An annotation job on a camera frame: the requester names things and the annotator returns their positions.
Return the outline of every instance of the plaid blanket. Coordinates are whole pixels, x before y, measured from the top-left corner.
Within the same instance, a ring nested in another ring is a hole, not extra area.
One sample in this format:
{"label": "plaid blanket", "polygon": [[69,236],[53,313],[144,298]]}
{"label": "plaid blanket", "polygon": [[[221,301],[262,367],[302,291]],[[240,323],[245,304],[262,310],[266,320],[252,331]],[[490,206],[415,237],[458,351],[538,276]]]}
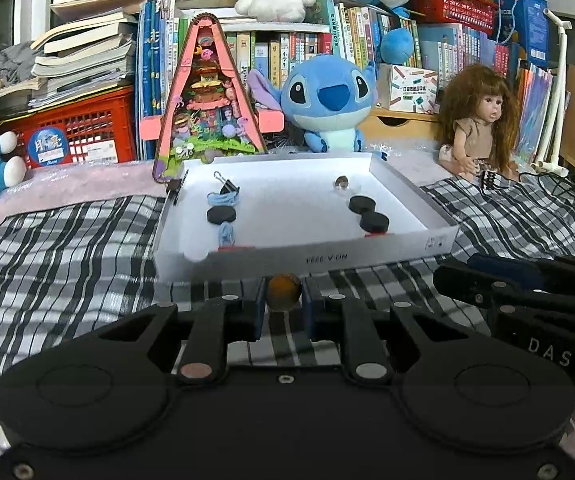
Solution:
{"label": "plaid blanket", "polygon": [[[523,258],[575,254],[575,198],[552,196],[535,182],[491,177],[483,189],[448,179],[424,190],[461,222],[453,254]],[[240,295],[246,282],[167,286],[157,281],[152,240],[164,202],[130,196],[8,218],[0,226],[0,374],[28,355],[119,319],[156,301],[189,309],[206,298]],[[437,294],[427,258],[315,276],[370,308],[409,301],[488,332],[481,312]],[[313,344],[299,310],[266,316],[263,338],[231,344],[232,363],[336,364],[331,343]],[[0,427],[0,453],[8,443]]]}

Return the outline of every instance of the doll with brown hair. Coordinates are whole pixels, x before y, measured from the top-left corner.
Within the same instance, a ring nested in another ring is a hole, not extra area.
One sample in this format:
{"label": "doll with brown hair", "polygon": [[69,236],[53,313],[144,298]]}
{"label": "doll with brown hair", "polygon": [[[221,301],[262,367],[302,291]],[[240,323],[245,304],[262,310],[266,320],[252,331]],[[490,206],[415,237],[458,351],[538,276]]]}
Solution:
{"label": "doll with brown hair", "polygon": [[445,89],[439,122],[439,163],[469,182],[483,170],[516,178],[511,154],[519,137],[519,103],[506,80],[474,64],[459,72]]}

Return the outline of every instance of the wooden organizer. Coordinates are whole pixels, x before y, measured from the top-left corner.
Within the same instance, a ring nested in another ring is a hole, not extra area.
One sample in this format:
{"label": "wooden organizer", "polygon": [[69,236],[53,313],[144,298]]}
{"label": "wooden organizer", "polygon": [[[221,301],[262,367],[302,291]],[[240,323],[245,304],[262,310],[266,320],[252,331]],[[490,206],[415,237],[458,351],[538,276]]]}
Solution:
{"label": "wooden organizer", "polygon": [[439,116],[391,112],[372,108],[372,112],[358,126],[365,140],[384,139],[439,139]]}

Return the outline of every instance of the round blue sticker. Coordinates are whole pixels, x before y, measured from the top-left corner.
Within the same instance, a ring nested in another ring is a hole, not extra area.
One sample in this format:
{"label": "round blue sticker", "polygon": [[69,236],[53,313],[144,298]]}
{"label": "round blue sticker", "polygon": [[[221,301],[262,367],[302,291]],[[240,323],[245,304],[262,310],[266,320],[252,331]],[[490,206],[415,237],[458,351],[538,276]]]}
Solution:
{"label": "round blue sticker", "polygon": [[32,134],[26,150],[35,164],[54,166],[68,156],[68,140],[58,128],[42,128]]}

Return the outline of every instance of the red basket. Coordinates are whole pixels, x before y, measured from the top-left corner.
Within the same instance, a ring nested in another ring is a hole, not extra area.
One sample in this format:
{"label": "red basket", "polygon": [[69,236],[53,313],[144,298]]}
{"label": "red basket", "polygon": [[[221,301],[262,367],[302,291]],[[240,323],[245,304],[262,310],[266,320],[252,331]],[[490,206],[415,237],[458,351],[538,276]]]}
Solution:
{"label": "red basket", "polygon": [[494,29],[495,4],[488,0],[410,0],[411,8],[425,16],[420,23],[463,23],[490,35]]}
{"label": "red basket", "polygon": [[43,128],[56,128],[68,140],[63,157],[52,164],[85,162],[129,162],[135,159],[134,92],[125,87],[106,94],[36,112],[0,125],[0,134],[11,130],[19,137],[17,154],[28,168],[48,166],[33,160],[26,146]]}

